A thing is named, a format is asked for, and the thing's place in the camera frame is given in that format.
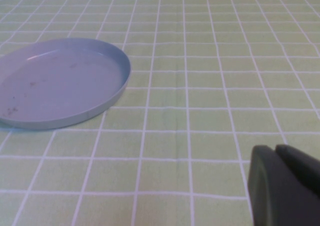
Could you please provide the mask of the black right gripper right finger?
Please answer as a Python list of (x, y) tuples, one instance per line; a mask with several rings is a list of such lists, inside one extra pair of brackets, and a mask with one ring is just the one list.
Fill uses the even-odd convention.
[(297, 180), (320, 197), (320, 161), (286, 144), (278, 144), (275, 152)]

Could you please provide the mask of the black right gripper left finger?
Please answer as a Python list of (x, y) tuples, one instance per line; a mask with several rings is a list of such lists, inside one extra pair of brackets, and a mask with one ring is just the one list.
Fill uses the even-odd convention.
[(320, 224), (320, 197), (297, 180), (276, 148), (253, 147), (248, 192), (255, 226)]

